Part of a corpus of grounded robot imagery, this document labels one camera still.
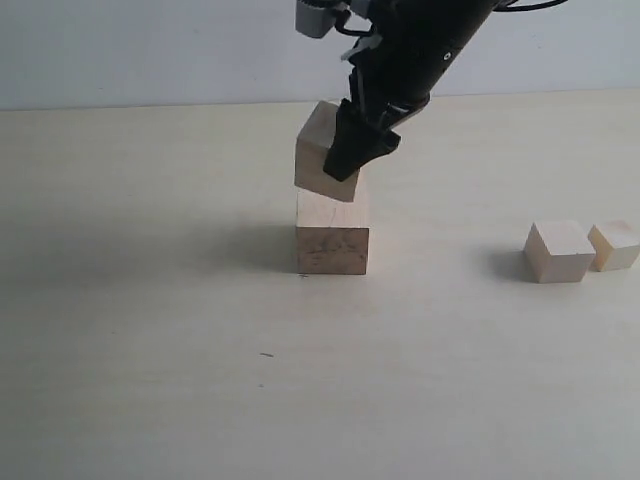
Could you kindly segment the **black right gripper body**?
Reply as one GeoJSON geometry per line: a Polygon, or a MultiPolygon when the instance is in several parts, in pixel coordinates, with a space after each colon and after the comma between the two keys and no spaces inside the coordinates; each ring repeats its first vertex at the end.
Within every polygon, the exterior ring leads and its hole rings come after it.
{"type": "Polygon", "coordinates": [[[351,101],[366,124],[388,130],[420,110],[495,1],[371,1],[372,35],[348,57],[351,101]]]}

